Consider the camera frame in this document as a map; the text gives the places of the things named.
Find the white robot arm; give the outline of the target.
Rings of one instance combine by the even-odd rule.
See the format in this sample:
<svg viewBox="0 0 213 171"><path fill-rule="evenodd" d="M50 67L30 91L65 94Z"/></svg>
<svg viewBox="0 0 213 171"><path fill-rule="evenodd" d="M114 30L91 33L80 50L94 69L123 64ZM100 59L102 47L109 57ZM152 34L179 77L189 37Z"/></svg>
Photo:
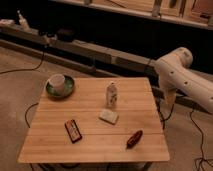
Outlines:
<svg viewBox="0 0 213 171"><path fill-rule="evenodd" d="M213 82L190 71L192 61L192 53L185 47L157 59L154 68L159 76L159 87L169 106L175 102L176 91L181 90L213 114Z"/></svg>

